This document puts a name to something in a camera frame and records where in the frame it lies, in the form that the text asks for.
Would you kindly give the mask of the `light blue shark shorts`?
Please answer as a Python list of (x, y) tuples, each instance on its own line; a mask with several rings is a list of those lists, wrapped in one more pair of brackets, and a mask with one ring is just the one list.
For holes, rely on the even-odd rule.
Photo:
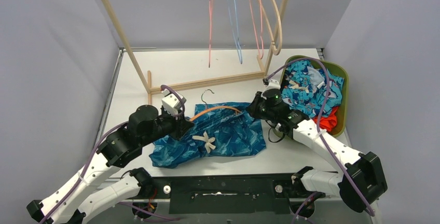
[(324, 103), (326, 77), (324, 70), (314, 68), (309, 60), (297, 61), (285, 68), (281, 87), (281, 98), (291, 109), (300, 110), (310, 118), (318, 116), (324, 108), (322, 117), (328, 117), (332, 108), (340, 106), (345, 79), (327, 72), (329, 94)]

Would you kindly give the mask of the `orange wooden hanger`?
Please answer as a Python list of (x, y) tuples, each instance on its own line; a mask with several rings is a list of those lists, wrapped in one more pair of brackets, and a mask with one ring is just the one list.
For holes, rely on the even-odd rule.
[(235, 107), (231, 107), (231, 106), (225, 106), (225, 105), (214, 106), (214, 107), (210, 107), (210, 108), (208, 108), (208, 104), (207, 104), (207, 102), (203, 99), (203, 96), (204, 96), (204, 94), (205, 94), (206, 92), (211, 92), (212, 94), (215, 94), (211, 89), (206, 89), (206, 90), (201, 94), (200, 98), (201, 98), (201, 101), (205, 104), (205, 110), (203, 110), (202, 112), (200, 112), (200, 113), (194, 115), (193, 117), (191, 117), (191, 118), (189, 119), (189, 121), (193, 122), (194, 120), (198, 119), (199, 117), (201, 117), (201, 116), (203, 116), (203, 115), (205, 115), (205, 114), (207, 114), (207, 113), (210, 113), (210, 112), (212, 112), (212, 111), (214, 111), (214, 110), (218, 110), (218, 109), (230, 109), (230, 110), (233, 110), (233, 111), (235, 112), (236, 115), (238, 115), (238, 114), (241, 113), (241, 111), (238, 110), (237, 108), (235, 108)]

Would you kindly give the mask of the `orange shorts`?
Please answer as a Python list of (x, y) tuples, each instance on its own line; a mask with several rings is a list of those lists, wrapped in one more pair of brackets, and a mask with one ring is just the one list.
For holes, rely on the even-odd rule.
[(325, 129), (328, 132), (331, 132), (337, 125), (338, 120), (336, 116), (336, 112), (338, 110), (338, 106), (332, 108), (332, 112), (328, 117), (322, 117), (320, 119), (319, 127), (320, 129)]

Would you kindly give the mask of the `teal shark print shorts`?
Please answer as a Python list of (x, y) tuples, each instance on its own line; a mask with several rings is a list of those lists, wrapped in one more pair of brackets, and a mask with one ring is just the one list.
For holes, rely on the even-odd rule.
[[(208, 108), (221, 105), (235, 107), (241, 113), (236, 115), (230, 109), (214, 110), (194, 120), (194, 127), (180, 140), (166, 136), (155, 141), (149, 155), (152, 165), (173, 169), (203, 157), (255, 156), (266, 149), (261, 121), (246, 111), (249, 102), (208, 104)], [(205, 105), (197, 104), (194, 114), (203, 110)]]

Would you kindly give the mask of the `light wooden hanger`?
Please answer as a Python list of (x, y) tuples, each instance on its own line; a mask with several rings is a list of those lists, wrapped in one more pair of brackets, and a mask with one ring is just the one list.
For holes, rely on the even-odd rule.
[[(285, 6), (287, 4), (287, 0), (282, 0), (281, 7), (278, 7), (276, 0), (270, 0), (272, 7), (273, 7), (273, 12), (274, 12), (273, 15), (276, 20), (274, 22), (274, 26), (271, 26), (270, 19), (266, 13), (265, 8), (264, 8), (263, 0), (256, 0), (258, 3), (257, 12), (258, 12), (258, 15), (260, 18), (259, 31), (256, 28), (256, 21), (255, 21), (254, 13), (253, 13), (252, 0), (248, 0), (248, 1), (249, 1), (249, 6), (250, 6), (252, 25), (253, 25), (253, 29), (254, 29), (256, 48), (258, 51), (257, 58), (261, 60), (263, 58), (265, 50), (268, 50), (268, 58), (272, 57), (273, 55), (279, 55), (279, 53), (282, 50), (282, 45), (283, 45), (282, 19), (283, 19), (283, 14), (285, 11)], [(268, 47), (266, 47), (266, 48), (264, 47), (265, 41), (263, 38), (264, 26), (266, 26), (267, 33), (270, 38), (270, 43), (269, 43)]]

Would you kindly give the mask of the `light blue hanger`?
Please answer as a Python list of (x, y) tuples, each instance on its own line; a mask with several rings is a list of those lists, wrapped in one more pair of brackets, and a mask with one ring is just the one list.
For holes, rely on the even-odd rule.
[(237, 51), (237, 56), (239, 63), (243, 63), (243, 54), (240, 44), (240, 34), (239, 34), (239, 21), (238, 21), (238, 11), (237, 11), (237, 1), (236, 0), (226, 0), (229, 23), (231, 26), (231, 33), (233, 36), (233, 41)]

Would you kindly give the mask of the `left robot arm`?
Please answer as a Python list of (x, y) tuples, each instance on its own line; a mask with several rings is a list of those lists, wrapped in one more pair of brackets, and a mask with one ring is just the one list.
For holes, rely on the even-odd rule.
[(164, 108), (142, 105), (127, 122), (110, 129), (94, 147), (86, 164), (60, 189), (43, 200), (31, 201), (26, 209), (38, 223), (88, 223), (120, 201), (148, 196), (153, 179), (142, 167), (127, 178), (98, 190), (110, 176), (142, 154), (143, 147), (165, 137), (182, 138), (194, 123), (173, 117)]

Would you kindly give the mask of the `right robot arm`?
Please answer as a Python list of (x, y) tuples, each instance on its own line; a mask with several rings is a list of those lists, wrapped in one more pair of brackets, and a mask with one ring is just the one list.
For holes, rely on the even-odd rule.
[(274, 124), (278, 132), (307, 146), (334, 168), (333, 172), (324, 172), (306, 166), (295, 173), (292, 190), (296, 195), (303, 197), (309, 192), (333, 195), (361, 213), (387, 191), (382, 164), (376, 154), (362, 153), (319, 129), (300, 110), (290, 109), (279, 90), (256, 92), (246, 111), (254, 119)]

